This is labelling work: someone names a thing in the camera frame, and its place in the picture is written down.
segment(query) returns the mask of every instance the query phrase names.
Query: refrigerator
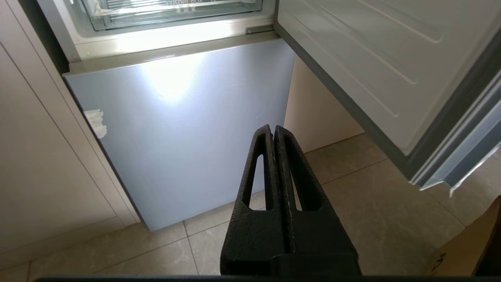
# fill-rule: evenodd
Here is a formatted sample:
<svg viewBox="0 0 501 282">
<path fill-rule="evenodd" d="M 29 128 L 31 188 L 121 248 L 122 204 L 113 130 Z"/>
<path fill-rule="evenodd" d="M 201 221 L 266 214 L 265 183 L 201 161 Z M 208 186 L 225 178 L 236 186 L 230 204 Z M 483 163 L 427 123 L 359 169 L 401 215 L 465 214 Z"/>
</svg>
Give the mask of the refrigerator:
<svg viewBox="0 0 501 282">
<path fill-rule="evenodd" d="M 283 125 L 294 53 L 421 189 L 457 187 L 499 143 L 475 130 L 499 101 L 497 0 L 38 3 L 150 230 L 235 199 L 252 133 Z"/>
</svg>

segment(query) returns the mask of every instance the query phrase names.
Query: refrigerator hinge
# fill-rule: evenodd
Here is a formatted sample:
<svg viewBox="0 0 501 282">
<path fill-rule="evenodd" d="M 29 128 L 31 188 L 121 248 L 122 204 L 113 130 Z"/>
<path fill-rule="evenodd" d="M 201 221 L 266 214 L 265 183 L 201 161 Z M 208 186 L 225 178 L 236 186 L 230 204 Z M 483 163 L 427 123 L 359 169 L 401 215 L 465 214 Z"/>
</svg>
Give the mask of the refrigerator hinge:
<svg viewBox="0 0 501 282">
<path fill-rule="evenodd" d="M 273 31 L 273 25 L 265 25 L 265 26 L 257 26 L 257 27 L 249 27 L 245 29 L 245 34 L 254 34 L 260 32 L 268 32 Z"/>
</svg>

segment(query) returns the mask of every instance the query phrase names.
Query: beige tiled floor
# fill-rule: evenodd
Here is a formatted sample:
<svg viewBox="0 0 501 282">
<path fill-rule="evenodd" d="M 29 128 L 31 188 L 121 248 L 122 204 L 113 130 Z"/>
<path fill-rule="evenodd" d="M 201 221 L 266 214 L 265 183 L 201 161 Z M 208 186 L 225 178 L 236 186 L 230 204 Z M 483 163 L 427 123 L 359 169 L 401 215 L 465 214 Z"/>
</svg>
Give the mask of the beige tiled floor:
<svg viewBox="0 0 501 282">
<path fill-rule="evenodd" d="M 452 199 L 444 186 L 419 192 L 366 135 L 307 153 L 367 275 L 423 272 L 437 248 L 501 194 L 501 155 L 490 158 Z M 263 209 L 264 193 L 253 195 Z M 219 274 L 233 203 L 150 233 L 129 226 L 30 262 L 0 270 L 0 281 L 52 274 Z"/>
</svg>

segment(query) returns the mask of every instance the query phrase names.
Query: refrigerator bottom panel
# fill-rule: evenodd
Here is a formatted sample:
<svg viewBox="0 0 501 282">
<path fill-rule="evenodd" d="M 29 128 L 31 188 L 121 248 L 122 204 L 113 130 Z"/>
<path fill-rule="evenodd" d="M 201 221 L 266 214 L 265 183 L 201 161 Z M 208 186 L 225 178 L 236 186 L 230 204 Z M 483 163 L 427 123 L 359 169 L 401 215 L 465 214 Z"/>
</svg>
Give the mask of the refrigerator bottom panel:
<svg viewBox="0 0 501 282">
<path fill-rule="evenodd" d="M 235 200 L 254 131 L 284 124 L 293 61 L 277 39 L 66 80 L 154 231 Z"/>
</svg>

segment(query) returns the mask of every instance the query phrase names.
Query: cardboard box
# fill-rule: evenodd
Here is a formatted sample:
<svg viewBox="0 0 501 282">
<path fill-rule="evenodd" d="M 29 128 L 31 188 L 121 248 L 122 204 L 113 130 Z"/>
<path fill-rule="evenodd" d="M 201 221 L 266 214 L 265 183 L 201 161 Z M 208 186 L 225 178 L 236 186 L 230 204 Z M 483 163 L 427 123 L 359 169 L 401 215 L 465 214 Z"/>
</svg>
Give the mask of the cardboard box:
<svg viewBox="0 0 501 282">
<path fill-rule="evenodd" d="M 442 246 L 426 270 L 432 276 L 501 275 L 501 196 L 463 232 Z"/>
</svg>

